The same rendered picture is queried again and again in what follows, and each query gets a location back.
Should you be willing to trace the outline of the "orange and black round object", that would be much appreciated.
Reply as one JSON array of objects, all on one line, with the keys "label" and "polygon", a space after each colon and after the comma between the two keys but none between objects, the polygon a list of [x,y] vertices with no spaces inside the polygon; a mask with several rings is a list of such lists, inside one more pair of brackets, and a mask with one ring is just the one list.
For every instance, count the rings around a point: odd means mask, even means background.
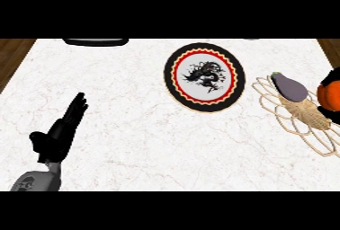
[{"label": "orange and black round object", "polygon": [[340,67],[325,76],[318,87],[318,110],[340,125]]}]

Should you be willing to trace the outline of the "beige woven placemat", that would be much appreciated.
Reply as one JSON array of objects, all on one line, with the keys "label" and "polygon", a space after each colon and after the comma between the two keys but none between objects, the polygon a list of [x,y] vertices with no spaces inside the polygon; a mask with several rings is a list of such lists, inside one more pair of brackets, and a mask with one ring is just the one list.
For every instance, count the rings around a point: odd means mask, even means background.
[{"label": "beige woven placemat", "polygon": [[260,94],[260,107],[272,113],[282,129],[302,138],[322,157],[336,155],[340,158],[340,125],[318,111],[316,94],[308,92],[302,102],[288,101],[269,76],[257,77],[251,86]]}]

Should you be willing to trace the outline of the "black flat appliance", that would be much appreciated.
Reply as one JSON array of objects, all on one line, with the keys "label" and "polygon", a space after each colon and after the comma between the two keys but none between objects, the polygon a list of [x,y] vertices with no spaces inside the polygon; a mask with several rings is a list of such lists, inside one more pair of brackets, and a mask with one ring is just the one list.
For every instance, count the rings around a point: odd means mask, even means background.
[{"label": "black flat appliance", "polygon": [[67,44],[87,47],[123,46],[129,39],[65,39]]}]

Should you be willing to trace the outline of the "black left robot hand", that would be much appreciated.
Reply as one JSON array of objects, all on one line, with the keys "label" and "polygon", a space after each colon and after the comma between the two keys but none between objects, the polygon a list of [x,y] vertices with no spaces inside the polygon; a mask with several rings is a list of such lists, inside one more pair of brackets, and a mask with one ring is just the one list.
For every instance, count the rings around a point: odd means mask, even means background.
[{"label": "black left robot hand", "polygon": [[61,119],[58,119],[47,133],[34,131],[30,134],[33,151],[39,154],[40,164],[61,163],[68,155],[77,127],[86,114],[86,94],[77,93],[71,105]]}]

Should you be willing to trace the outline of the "purple grey squash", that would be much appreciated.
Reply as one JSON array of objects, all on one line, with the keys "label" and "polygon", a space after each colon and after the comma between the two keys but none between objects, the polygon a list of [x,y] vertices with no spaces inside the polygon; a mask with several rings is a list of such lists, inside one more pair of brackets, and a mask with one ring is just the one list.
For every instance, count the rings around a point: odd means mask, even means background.
[{"label": "purple grey squash", "polygon": [[291,102],[302,102],[308,98],[308,88],[282,73],[274,72],[271,80],[281,96]]}]

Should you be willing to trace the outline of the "black red patterned plate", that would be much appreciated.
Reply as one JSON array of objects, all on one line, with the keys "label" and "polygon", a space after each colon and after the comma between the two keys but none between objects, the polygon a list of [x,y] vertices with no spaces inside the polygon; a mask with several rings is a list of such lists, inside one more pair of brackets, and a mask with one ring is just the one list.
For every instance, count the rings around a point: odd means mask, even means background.
[{"label": "black red patterned plate", "polygon": [[164,84],[186,108],[198,112],[222,111],[243,96],[243,65],[217,45],[191,43],[166,61]]}]

